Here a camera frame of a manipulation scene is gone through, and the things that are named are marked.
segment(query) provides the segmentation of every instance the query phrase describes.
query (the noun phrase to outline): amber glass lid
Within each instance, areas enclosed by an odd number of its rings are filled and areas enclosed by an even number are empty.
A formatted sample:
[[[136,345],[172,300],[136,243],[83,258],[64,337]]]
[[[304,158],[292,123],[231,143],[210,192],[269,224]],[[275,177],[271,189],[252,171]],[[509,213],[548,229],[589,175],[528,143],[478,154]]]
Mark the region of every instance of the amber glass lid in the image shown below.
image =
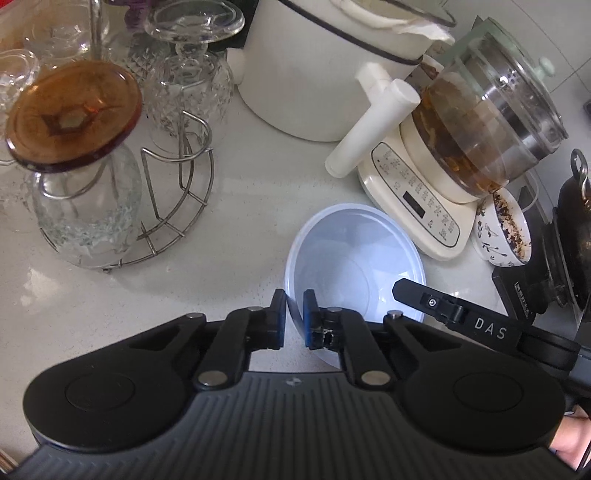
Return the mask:
[[[8,118],[6,142],[30,170],[69,171],[117,147],[141,109],[141,93],[130,73],[105,61],[81,60],[22,93]]]

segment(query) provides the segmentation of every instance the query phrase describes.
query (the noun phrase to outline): white appliance handle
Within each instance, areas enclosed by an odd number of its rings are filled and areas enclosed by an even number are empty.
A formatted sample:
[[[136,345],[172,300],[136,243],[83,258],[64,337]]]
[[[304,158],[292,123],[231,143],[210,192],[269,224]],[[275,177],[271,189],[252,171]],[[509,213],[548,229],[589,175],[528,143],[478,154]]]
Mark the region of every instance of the white appliance handle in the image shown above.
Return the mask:
[[[234,85],[240,85],[244,80],[244,65],[246,62],[244,50],[241,48],[227,48],[226,62],[232,72]]]
[[[338,179],[346,177],[421,102],[416,90],[404,80],[392,80],[377,63],[365,64],[357,80],[371,106],[324,162]]]

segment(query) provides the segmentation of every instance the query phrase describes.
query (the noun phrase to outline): glass kettle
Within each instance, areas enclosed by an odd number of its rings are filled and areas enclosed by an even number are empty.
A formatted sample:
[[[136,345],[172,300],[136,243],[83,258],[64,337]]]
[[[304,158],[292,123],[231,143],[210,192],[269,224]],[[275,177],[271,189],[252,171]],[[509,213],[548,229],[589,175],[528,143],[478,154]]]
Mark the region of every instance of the glass kettle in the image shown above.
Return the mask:
[[[480,199],[504,187],[555,152],[567,132],[534,67],[519,48],[486,33],[468,47],[421,94],[412,113],[421,139],[443,170]],[[405,147],[413,146],[404,135]],[[430,172],[417,167],[427,179]],[[450,201],[448,192],[439,190]]]

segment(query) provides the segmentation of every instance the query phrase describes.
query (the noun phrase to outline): human hand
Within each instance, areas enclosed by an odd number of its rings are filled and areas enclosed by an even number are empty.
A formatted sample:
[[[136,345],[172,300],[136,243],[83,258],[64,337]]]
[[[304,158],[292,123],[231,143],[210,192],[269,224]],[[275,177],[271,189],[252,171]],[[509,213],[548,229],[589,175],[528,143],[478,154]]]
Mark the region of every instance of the human hand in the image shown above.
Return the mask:
[[[591,442],[591,420],[577,405],[574,414],[563,417],[552,440],[551,448],[565,463],[576,469]]]

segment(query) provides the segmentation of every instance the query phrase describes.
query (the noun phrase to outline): black pan handle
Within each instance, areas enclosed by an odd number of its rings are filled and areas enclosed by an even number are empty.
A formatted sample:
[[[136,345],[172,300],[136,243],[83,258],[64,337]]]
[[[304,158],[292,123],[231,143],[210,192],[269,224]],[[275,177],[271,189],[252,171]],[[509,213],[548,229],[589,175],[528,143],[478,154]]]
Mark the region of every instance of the black pan handle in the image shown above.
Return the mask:
[[[578,166],[577,160],[581,162],[581,166]],[[587,206],[589,204],[589,196],[587,195],[587,188],[591,187],[589,181],[589,167],[587,166],[587,160],[578,148],[575,148],[570,154],[570,169],[573,171],[573,177],[579,182],[579,188],[581,190],[581,198],[583,203]]]

